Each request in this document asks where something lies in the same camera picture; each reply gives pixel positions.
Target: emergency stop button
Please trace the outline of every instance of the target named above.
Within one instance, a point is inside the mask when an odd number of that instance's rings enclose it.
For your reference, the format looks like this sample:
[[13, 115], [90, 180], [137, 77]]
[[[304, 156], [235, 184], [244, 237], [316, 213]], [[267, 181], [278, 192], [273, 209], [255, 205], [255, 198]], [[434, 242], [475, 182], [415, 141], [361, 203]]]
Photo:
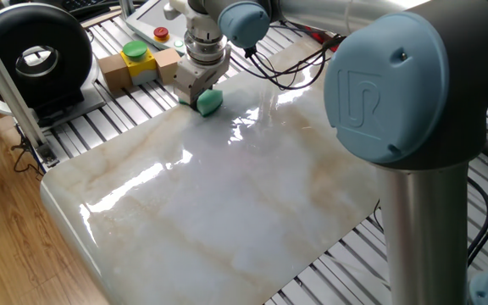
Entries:
[[169, 35], [169, 30], [164, 27], [158, 27], [153, 31], [153, 39], [155, 39], [158, 42], [166, 42], [170, 38]]

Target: marble slab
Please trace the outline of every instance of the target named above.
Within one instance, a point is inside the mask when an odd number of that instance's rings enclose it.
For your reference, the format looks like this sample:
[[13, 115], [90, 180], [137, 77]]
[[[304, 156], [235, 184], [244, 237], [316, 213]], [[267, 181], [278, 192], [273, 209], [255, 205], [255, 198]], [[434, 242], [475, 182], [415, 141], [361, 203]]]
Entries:
[[211, 117], [173, 108], [47, 173], [43, 201], [111, 303], [263, 304], [372, 212], [374, 167], [336, 139], [323, 86], [240, 74]]

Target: silver arm tube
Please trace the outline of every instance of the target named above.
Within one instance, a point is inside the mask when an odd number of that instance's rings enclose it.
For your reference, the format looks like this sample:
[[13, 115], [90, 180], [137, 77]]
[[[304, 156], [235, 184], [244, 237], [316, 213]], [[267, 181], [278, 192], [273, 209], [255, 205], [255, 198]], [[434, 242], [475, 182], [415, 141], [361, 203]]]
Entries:
[[347, 36], [383, 15], [428, 1], [431, 0], [279, 0], [279, 11], [288, 21]]
[[119, 0], [119, 6], [122, 9], [121, 18], [123, 20], [126, 20], [127, 17], [135, 13], [135, 5], [133, 4], [133, 0]]
[[466, 305], [468, 164], [377, 173], [393, 305]]
[[24, 131], [25, 136], [30, 140], [31, 145], [34, 148], [38, 148], [40, 145], [45, 144], [47, 139], [42, 134], [41, 129], [39, 128], [39, 125], [37, 125], [35, 119], [33, 119], [31, 111], [25, 104], [24, 98], [20, 95], [18, 88], [14, 84], [13, 79], [10, 77], [7, 69], [5, 69], [1, 59], [0, 94], [3, 101], [8, 104], [8, 107], [16, 120], [18, 120], [20, 127]]

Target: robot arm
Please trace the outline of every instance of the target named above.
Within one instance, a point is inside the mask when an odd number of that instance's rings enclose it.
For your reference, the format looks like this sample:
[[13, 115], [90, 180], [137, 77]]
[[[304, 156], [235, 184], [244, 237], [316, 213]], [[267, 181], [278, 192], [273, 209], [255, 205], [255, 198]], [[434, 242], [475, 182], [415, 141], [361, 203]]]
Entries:
[[[191, 21], [210, 18], [217, 42], [227, 36], [238, 47], [257, 43], [278, 19], [348, 36], [329, 63], [325, 109], [344, 147], [378, 165], [393, 304], [465, 305], [466, 179], [486, 139], [488, 0], [171, 4], [193, 11]], [[187, 37], [189, 46], [202, 42]], [[211, 69], [190, 86], [196, 94], [225, 66], [208, 66], [189, 46], [181, 65]]]
[[184, 14], [187, 55], [180, 61], [175, 93], [192, 107], [198, 97], [229, 69], [230, 40], [234, 46], [253, 47], [269, 24], [287, 19], [341, 35], [429, 0], [170, 0], [167, 19]]

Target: wooden floor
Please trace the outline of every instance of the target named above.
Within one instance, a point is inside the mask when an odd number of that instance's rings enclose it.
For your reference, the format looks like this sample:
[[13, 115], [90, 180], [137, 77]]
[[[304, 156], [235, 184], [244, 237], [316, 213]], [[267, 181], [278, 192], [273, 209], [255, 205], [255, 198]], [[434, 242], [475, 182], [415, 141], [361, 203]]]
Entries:
[[[13, 171], [19, 140], [0, 115], [0, 304], [107, 304], [42, 205], [36, 174]], [[35, 164], [26, 157], [20, 168]]]

